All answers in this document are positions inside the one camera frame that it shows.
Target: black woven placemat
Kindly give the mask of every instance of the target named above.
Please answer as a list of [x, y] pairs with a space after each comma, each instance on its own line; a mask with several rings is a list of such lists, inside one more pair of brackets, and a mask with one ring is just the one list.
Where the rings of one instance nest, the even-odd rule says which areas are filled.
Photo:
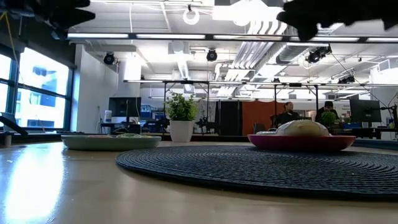
[[385, 154], [184, 146], [128, 151], [120, 154], [116, 163], [144, 174], [216, 189], [334, 199], [398, 199], [398, 156]]

